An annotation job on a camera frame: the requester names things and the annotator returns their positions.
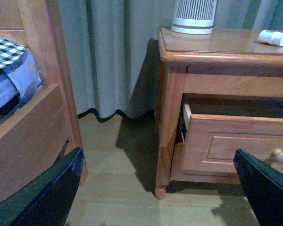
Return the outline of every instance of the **curtain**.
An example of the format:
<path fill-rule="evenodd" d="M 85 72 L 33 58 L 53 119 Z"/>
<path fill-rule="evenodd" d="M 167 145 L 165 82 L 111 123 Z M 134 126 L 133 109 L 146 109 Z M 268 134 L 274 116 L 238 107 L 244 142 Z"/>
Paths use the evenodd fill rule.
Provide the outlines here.
<path fill-rule="evenodd" d="M 131 118 L 155 110 L 157 28 L 171 26 L 175 0 L 60 0 L 78 113 Z M 282 0 L 218 0 L 214 28 L 283 30 Z"/>

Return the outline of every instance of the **checkered fabric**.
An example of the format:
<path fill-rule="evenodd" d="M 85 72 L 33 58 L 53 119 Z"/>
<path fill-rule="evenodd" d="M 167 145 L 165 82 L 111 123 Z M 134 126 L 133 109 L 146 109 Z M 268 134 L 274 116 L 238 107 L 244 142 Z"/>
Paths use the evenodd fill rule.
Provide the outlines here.
<path fill-rule="evenodd" d="M 0 38 L 0 69 L 18 60 L 26 49 L 26 46 Z"/>

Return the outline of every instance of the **wooden floor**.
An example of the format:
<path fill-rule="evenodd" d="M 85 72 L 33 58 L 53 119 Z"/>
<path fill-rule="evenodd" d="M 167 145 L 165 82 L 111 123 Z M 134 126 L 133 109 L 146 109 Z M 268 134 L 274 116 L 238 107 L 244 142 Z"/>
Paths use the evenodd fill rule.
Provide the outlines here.
<path fill-rule="evenodd" d="M 238 185 L 172 182 L 153 196 L 158 137 L 154 117 L 80 121 L 89 175 L 68 226 L 258 226 Z"/>

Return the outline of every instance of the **wooden bed frame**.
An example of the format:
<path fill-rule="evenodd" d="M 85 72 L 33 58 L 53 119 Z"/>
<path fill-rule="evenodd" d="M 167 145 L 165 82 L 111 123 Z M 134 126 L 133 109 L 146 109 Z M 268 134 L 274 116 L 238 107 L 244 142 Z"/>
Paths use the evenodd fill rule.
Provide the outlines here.
<path fill-rule="evenodd" d="M 0 125 L 0 201 L 82 146 L 56 0 L 0 0 L 0 37 L 27 45 L 44 89 Z M 84 166 L 81 183 L 87 176 Z"/>

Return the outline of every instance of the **air purifier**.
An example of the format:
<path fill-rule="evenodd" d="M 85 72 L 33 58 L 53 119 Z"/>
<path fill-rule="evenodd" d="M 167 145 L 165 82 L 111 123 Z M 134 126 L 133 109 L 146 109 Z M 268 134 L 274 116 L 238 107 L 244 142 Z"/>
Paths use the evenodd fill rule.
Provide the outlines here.
<path fill-rule="evenodd" d="M 176 0 L 174 32 L 187 34 L 211 34 L 217 0 Z"/>

